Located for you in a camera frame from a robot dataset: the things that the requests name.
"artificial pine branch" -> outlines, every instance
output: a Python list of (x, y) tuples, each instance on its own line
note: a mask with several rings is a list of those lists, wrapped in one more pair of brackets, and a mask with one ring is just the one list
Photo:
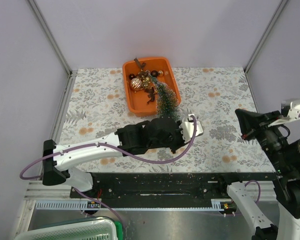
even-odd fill
[(176, 93), (166, 83), (158, 81), (151, 74), (149, 74), (149, 77), (157, 91), (156, 113), (158, 117), (169, 117), (175, 121), (180, 120)]

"metal floor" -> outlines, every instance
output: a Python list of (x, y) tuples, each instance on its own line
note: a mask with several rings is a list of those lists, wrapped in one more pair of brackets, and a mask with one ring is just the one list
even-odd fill
[[(260, 202), (259, 207), (279, 225), (277, 202)], [(250, 240), (252, 236), (240, 215), (224, 218), (217, 212), (199, 211), (120, 211), (119, 214), (126, 225), (125, 240)], [(95, 216), (114, 217), (108, 210)], [(79, 218), (83, 215), (76, 210), (35, 210), (29, 230)]]

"orange tray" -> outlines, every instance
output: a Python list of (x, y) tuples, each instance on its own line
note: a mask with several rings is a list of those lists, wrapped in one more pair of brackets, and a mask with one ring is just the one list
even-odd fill
[[(176, 94), (178, 105), (181, 102), (180, 93), (178, 90), (178, 86), (175, 80), (174, 73), (172, 72), (170, 63), (165, 57), (144, 57), (138, 58), (139, 62), (146, 63), (144, 70), (149, 70), (150, 72), (153, 70), (163, 71), (163, 76), (158, 76), (158, 80), (160, 82), (166, 83)], [(128, 108), (130, 112), (134, 113), (137, 117), (144, 117), (155, 115), (157, 113), (156, 105), (158, 95), (155, 95), (155, 101), (149, 101), (148, 93), (146, 93), (143, 89), (137, 92), (131, 90), (129, 82), (129, 75), (134, 74), (137, 75), (140, 72), (140, 68), (137, 66), (135, 61), (128, 61), (122, 66), (123, 71), (123, 82), (125, 89), (126, 102), (128, 104)]]

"floral tablecloth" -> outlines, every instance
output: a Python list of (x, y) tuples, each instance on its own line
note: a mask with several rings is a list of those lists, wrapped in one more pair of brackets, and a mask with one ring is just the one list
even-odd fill
[[(241, 139), (235, 109), (255, 111), (241, 67), (174, 67), (181, 95), (181, 117), (196, 115), (204, 134), (192, 148), (170, 164), (150, 164), (130, 157), (103, 158), (77, 166), (86, 172), (272, 172), (273, 167), (258, 142)], [(129, 112), (121, 68), (81, 68), (77, 72), (60, 144), (99, 138), (117, 128), (151, 120)], [(169, 149), (151, 149), (144, 157), (171, 159)]]

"white bracket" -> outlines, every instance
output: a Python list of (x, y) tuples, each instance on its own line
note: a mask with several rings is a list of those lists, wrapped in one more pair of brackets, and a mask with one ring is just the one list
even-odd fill
[[(80, 142), (76, 144), (65, 144), (65, 145), (56, 145), (53, 150), (54, 153), (62, 152), (61, 155), (53, 157), (53, 160), (56, 161), (55, 168), (60, 172), (66, 171), (70, 168), (74, 168), (77, 165), (90, 162), (97, 159), (103, 158), (116, 158), (122, 157), (122, 153), (114, 150), (109, 147), (99, 147), (98, 143), (108, 143), (113, 146), (119, 146), (120, 141), (118, 135), (115, 135), (114, 132), (89, 141)], [(75, 148), (85, 144), (95, 144), (95, 146), (80, 148), (74, 151), (66, 152), (65, 150), (69, 148)]]
[(242, 182), (231, 183), (231, 185), (227, 186), (226, 191), (241, 211), (252, 235), (255, 234), (256, 227), (260, 227), (261, 229), (271, 227), (273, 223), (263, 214), (257, 204), (249, 196)]
[(270, 123), (269, 127), (297, 121), (300, 119), (299, 114), (300, 114), (300, 104), (295, 105), (294, 107), (290, 108), (287, 116), (279, 118), (278, 120)]
[[(195, 130), (195, 125), (192, 121), (192, 117), (191, 115), (193, 115), (194, 117), (196, 117), (194, 114), (189, 114), (188, 118), (184, 121), (182, 121), (182, 123), (180, 124), (179, 128), (182, 129), (181, 134), (182, 134), (182, 138), (184, 139), (184, 143), (188, 143), (191, 140), (192, 135), (194, 134), (194, 130)], [(204, 134), (204, 129), (201, 126), (200, 121), (196, 121), (196, 133), (195, 136), (200, 136)]]

